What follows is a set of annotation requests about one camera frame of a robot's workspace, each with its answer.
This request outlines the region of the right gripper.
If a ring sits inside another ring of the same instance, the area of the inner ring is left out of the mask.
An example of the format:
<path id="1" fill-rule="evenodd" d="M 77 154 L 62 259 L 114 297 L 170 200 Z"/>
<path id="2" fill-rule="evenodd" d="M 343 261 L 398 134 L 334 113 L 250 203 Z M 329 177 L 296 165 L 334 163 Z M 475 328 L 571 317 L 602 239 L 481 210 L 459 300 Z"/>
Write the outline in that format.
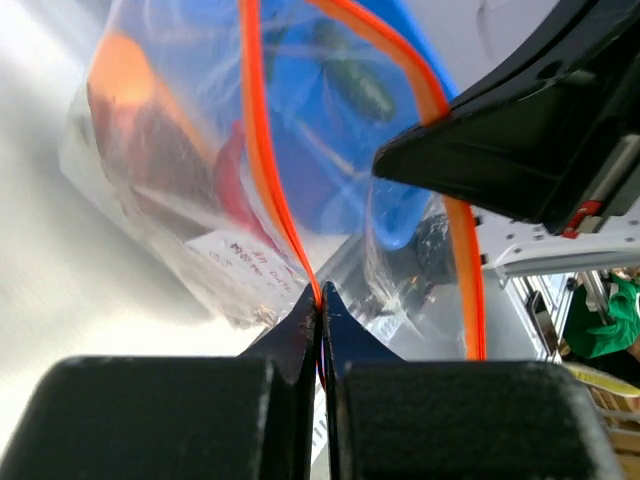
<path id="1" fill-rule="evenodd" d="M 453 112 L 380 148 L 375 176 L 553 235 L 596 231 L 639 196 L 639 5 L 561 1 Z"/>

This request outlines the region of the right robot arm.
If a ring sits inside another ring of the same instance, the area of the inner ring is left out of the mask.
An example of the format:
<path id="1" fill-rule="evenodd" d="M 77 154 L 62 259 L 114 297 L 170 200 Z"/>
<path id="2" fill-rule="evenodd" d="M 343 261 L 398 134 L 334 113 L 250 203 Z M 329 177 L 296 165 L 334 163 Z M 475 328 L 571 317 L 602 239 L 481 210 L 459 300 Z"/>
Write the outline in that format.
<path id="1" fill-rule="evenodd" d="M 639 5 L 561 1 L 451 112 L 382 147 L 380 178 L 469 202 L 509 276 L 639 260 Z"/>

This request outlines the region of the blue plastic tray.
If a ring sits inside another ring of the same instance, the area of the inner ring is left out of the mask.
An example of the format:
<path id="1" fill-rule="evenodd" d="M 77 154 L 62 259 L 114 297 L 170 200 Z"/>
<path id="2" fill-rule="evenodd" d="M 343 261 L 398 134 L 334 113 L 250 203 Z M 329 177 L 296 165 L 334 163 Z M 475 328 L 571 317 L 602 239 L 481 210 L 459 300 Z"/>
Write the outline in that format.
<path id="1" fill-rule="evenodd" d="M 376 151 L 418 119 L 410 83 L 390 57 L 306 1 L 262 1 L 257 30 L 271 141 L 280 185 L 294 221 L 317 236 L 354 235 L 370 226 L 386 250 L 413 239 L 429 191 L 373 177 Z M 319 20 L 337 22 L 355 41 L 355 56 L 392 94 L 395 117 L 365 120 L 331 87 L 312 41 Z"/>

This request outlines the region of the green cucumber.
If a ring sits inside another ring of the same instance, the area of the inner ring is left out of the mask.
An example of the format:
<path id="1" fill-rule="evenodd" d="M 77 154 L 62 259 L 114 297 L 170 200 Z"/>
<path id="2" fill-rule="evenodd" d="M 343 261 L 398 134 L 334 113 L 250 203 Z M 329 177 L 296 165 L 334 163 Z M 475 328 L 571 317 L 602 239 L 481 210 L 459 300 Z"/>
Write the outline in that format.
<path id="1" fill-rule="evenodd" d="M 375 70 L 355 56 L 355 41 L 337 22 L 317 21 L 312 41 L 326 79 L 350 108 L 365 120 L 387 123 L 395 117 L 392 94 Z"/>

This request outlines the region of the clear zip top bag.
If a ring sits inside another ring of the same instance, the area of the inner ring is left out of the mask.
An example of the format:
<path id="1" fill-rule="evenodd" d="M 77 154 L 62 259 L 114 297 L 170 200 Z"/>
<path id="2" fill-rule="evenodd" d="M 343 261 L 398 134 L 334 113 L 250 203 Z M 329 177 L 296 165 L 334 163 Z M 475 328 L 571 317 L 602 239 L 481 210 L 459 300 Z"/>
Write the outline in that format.
<path id="1" fill-rule="evenodd" d="M 129 35 L 189 117 L 217 132 L 214 191 L 226 226 L 184 238 L 126 214 L 100 163 L 86 93 L 90 68 L 69 111 L 62 173 L 199 302 L 233 324 L 271 327 L 304 290 L 318 299 L 332 283 L 352 315 L 402 356 L 486 359 L 480 252 L 468 204 L 421 188 L 430 193 L 422 221 L 412 241 L 394 251 L 377 244 L 370 226 L 317 236 L 294 221 L 265 134 L 260 2 L 117 1 L 90 65 L 107 34 Z M 412 126 L 448 113 L 455 89 L 406 2 L 306 2 L 401 68 L 417 103 Z"/>

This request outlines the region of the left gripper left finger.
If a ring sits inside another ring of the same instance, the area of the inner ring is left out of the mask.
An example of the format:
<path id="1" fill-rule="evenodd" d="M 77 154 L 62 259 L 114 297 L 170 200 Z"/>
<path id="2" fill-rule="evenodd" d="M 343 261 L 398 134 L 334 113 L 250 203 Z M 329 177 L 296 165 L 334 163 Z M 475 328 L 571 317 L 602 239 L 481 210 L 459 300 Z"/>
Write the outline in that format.
<path id="1" fill-rule="evenodd" d="M 235 357 L 76 356 L 39 382 L 5 479 L 305 479 L 319 314 L 311 290 Z"/>

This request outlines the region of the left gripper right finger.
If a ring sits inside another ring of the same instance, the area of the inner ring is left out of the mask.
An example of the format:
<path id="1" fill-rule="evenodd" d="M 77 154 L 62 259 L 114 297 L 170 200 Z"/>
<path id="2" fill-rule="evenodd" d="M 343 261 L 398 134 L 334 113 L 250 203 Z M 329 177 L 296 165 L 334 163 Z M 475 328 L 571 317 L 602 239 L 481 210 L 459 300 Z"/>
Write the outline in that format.
<path id="1" fill-rule="evenodd" d="M 586 389 L 536 361 L 401 359 L 323 289 L 335 479 L 619 479 Z"/>

